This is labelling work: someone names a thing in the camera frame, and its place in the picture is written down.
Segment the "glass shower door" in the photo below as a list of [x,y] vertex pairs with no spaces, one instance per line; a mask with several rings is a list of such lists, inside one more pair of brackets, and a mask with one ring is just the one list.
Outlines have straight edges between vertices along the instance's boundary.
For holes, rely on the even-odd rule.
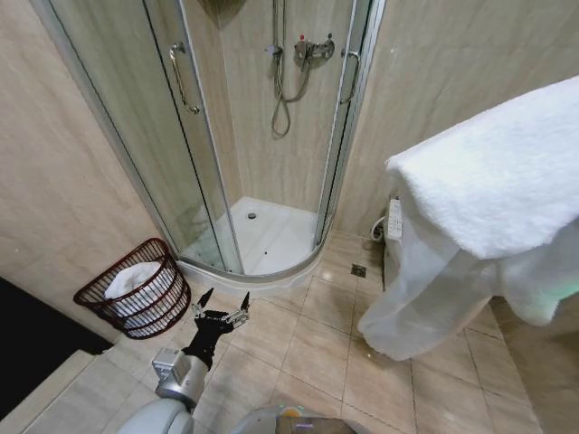
[[365,43],[367,21],[373,0],[356,0],[352,16],[347,50],[342,52],[346,65],[342,77],[340,99],[337,106],[334,131],[328,153],[327,171],[322,191],[315,244],[318,245],[329,229],[337,208],[340,185],[347,162],[346,142],[355,115],[352,105],[356,96],[356,86]]
[[174,249],[240,272],[235,255],[223,254],[235,252],[227,245],[234,243],[231,228],[215,229],[225,205],[203,117],[185,115],[167,71],[169,42],[186,41],[176,4],[51,0],[51,5]]

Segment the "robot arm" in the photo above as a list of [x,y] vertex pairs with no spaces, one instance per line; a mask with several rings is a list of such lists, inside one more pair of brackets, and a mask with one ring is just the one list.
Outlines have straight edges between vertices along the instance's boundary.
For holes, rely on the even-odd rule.
[[191,413],[201,399],[205,376],[211,369],[217,341],[249,319],[249,293],[240,310],[228,314],[204,310],[213,294],[210,289],[196,305],[197,333],[191,344],[182,350],[163,348],[153,360],[159,377],[155,393],[158,401],[140,409],[119,431],[119,434],[185,434],[193,432]]
[[222,335],[231,333],[249,319],[249,292],[242,302],[240,310],[228,314],[216,310],[204,310],[213,294],[210,289],[193,305],[197,333],[187,347],[181,351],[162,349],[153,367],[159,377],[155,393],[160,398],[181,401],[189,411],[193,411],[201,398],[204,379],[213,365],[215,346]]

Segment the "white fabric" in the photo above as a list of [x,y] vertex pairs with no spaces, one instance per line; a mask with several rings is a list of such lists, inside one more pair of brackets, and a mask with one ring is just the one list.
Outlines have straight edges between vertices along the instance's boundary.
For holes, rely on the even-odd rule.
[[[161,264],[158,262],[140,262],[136,265],[121,270],[117,276],[110,282],[109,287],[105,291],[105,298],[119,298],[128,294],[133,289],[143,285],[147,280],[152,278],[159,270]],[[158,295],[165,292],[170,282],[175,277],[175,271],[171,269],[163,269],[161,272],[149,283],[146,287],[140,289],[135,294],[122,298],[115,302],[114,307],[119,317],[130,316],[125,323],[126,327],[142,326],[143,319],[139,315],[133,316],[137,312],[143,310],[155,303]],[[147,321],[151,322],[155,319],[164,316],[159,322],[159,326],[167,324],[174,315],[166,315],[165,313],[171,309],[174,300],[167,298],[162,299],[155,304],[155,308],[147,310]]]
[[403,236],[386,241],[391,283],[358,323],[374,349],[395,360],[429,351],[493,295],[543,326],[579,291],[576,101],[579,81],[564,81],[391,159],[387,193],[400,196]]
[[140,262],[119,271],[105,291],[105,298],[119,298],[140,287],[161,267],[158,262]]
[[480,113],[393,156],[388,171],[477,258],[548,243],[579,209],[579,78]]

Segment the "white cloth in basket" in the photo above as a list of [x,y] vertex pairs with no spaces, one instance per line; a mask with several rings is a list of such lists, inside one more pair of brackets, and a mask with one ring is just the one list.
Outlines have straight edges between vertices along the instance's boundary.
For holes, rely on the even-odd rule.
[[[104,294],[105,298],[112,299],[125,296],[130,291],[140,287],[147,282],[147,280],[152,278],[160,267],[161,264],[158,262],[140,262],[128,267],[127,269],[121,270],[112,282],[110,282],[110,285]],[[147,286],[143,287],[130,297],[115,302],[114,307],[117,311],[117,315],[119,315],[119,317],[133,316],[133,314],[153,305],[168,289],[173,281],[174,274],[174,270],[163,269]],[[137,314],[129,318],[126,326],[142,326],[146,323],[150,323],[163,316],[171,307],[173,307],[174,302],[174,300],[163,298],[155,303],[154,307],[146,309],[144,311],[146,313]],[[170,318],[168,317],[164,317],[162,321],[168,321],[169,319]]]

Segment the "shower door handle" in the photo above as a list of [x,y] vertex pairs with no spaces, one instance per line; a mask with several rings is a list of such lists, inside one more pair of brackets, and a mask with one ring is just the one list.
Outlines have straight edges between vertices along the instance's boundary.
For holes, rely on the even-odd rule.
[[356,68],[354,69],[354,79],[352,80],[352,89],[350,90],[350,94],[347,98],[342,98],[340,100],[340,104],[346,104],[352,100],[354,94],[356,93],[356,83],[358,81],[358,73],[360,72],[360,54],[357,52],[348,52],[346,56],[346,61],[349,57],[353,57],[356,59]]
[[185,89],[183,87],[183,80],[181,79],[181,71],[179,70],[179,63],[177,63],[177,52],[185,53],[185,46],[182,42],[175,42],[171,45],[171,48],[169,49],[169,57],[171,58],[171,65],[173,66],[173,73],[175,74],[175,80],[177,82],[177,87],[179,88],[181,101],[183,101],[183,105],[186,107],[187,111],[196,115],[201,111],[201,109],[197,106],[191,106],[187,101],[187,96],[185,95]]

